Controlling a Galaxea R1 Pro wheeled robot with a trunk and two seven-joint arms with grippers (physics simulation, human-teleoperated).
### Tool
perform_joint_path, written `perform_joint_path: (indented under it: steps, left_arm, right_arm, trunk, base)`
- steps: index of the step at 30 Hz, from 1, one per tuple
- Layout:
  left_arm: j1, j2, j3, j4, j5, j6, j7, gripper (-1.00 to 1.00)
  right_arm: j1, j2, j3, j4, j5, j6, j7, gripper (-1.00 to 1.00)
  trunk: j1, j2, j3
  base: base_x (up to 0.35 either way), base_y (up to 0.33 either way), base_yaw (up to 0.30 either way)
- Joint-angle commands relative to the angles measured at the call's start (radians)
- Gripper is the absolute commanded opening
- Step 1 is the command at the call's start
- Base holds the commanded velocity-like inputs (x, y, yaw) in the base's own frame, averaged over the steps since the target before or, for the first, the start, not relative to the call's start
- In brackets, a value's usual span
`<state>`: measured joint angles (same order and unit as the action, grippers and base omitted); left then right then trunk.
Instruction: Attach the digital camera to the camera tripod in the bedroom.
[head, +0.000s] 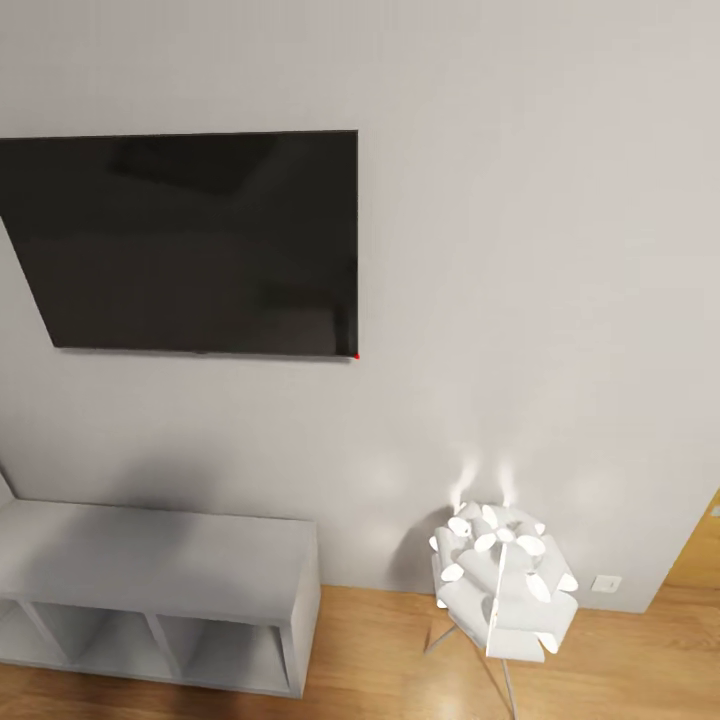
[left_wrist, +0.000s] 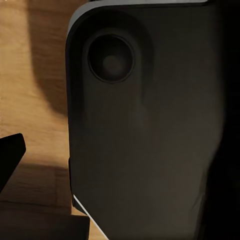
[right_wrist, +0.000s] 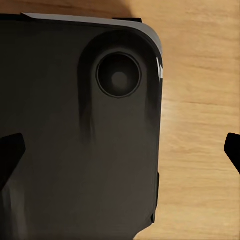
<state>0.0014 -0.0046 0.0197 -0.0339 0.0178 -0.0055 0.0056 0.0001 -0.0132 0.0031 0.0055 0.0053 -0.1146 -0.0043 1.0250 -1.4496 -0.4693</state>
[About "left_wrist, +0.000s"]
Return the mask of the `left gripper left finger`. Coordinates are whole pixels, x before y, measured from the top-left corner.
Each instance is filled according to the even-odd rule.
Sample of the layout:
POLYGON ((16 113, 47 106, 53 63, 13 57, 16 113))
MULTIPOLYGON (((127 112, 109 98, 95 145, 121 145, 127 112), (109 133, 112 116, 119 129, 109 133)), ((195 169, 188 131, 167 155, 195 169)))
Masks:
POLYGON ((21 133, 0 138, 0 193, 26 152, 21 133))

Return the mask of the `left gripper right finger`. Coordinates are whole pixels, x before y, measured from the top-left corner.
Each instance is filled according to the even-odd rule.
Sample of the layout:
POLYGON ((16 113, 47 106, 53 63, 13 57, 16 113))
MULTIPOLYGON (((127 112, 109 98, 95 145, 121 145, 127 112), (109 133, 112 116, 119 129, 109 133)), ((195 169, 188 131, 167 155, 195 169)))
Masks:
POLYGON ((225 146, 224 151, 233 162, 235 167, 240 173, 240 135, 235 133, 229 133, 225 146))

